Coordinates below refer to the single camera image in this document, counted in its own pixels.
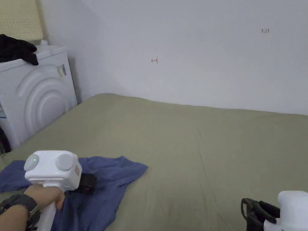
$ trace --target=sticker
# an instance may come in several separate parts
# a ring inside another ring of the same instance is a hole
[[[3,107],[1,105],[1,103],[0,103],[0,118],[1,119],[6,119],[6,115],[4,113],[4,110],[3,110]]]
[[[61,66],[58,66],[57,69],[58,69],[58,73],[59,73],[59,78],[60,78],[60,79],[61,79],[64,75],[66,75],[66,69],[65,69],[64,64],[61,65]]]
[[[66,75],[66,69],[65,69],[64,64],[62,65],[62,70],[63,70],[64,75]]]
[[[247,205],[243,203],[243,212],[245,217],[247,217]]]
[[[75,166],[75,173],[79,176],[80,174],[80,169],[78,168],[78,166],[76,165]]]

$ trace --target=bed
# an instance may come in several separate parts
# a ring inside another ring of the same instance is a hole
[[[303,115],[100,94],[0,156],[0,166],[48,149],[149,166],[107,231],[245,230],[242,198],[277,205],[282,190],[308,191]]]

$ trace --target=white wall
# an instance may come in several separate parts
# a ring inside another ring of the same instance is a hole
[[[308,114],[307,0],[40,1],[82,99]]]

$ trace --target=white handheld device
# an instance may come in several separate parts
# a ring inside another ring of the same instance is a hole
[[[304,191],[282,191],[278,195],[281,206],[277,224],[264,221],[264,231],[308,230],[308,193]]]
[[[43,187],[57,186],[63,192],[79,186],[81,165],[77,155],[68,151],[37,151],[25,163],[25,178]],[[42,211],[37,231],[50,231],[56,213],[55,203]]]

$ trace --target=white device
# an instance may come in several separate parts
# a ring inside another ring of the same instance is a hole
[[[38,66],[0,63],[0,127],[12,148],[77,105],[67,47],[37,49]]]
[[[77,155],[68,151],[37,151],[25,162],[25,178],[43,187],[57,186],[63,192],[79,186],[81,165]],[[37,231],[50,231],[56,213],[55,203],[42,211]]]
[[[308,193],[304,191],[282,191],[278,195],[280,219],[277,224],[264,221],[264,231],[308,230]]]

